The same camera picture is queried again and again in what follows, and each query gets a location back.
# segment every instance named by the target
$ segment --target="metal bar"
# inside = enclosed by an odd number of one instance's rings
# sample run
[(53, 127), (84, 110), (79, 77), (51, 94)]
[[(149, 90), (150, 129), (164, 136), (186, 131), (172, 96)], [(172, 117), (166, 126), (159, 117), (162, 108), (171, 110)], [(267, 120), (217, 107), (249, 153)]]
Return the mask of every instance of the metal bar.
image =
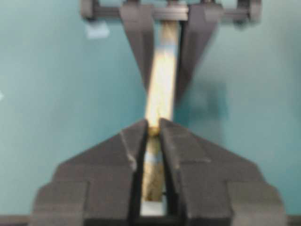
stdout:
[[(153, 16), (155, 20), (187, 21), (188, 12), (189, 7), (186, 5), (158, 7), (155, 8)], [(95, 17), (120, 18), (118, 7), (95, 6), (94, 14)], [(247, 8), (224, 9), (222, 20), (245, 20), (248, 17), (249, 12)]]

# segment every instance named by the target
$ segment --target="teal background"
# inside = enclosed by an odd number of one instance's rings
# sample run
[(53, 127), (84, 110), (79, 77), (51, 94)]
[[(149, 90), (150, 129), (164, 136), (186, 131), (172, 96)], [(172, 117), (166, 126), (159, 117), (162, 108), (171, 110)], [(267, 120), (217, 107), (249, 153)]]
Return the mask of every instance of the teal background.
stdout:
[[(263, 4), (261, 24), (221, 25), (175, 120), (255, 161), (301, 214), (301, 1)], [(76, 0), (0, 10), (0, 214), (25, 214), (59, 162), (143, 117), (145, 92), (118, 23), (87, 40)]]

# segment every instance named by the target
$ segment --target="black grip jaw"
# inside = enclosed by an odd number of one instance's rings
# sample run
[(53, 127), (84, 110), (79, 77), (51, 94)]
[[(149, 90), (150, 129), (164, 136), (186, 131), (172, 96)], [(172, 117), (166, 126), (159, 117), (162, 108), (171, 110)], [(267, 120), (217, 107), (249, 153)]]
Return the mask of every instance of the black grip jaw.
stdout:
[(147, 122), (59, 165), (36, 197), (31, 226), (285, 226), (258, 167), (162, 119), (168, 216), (140, 217)]

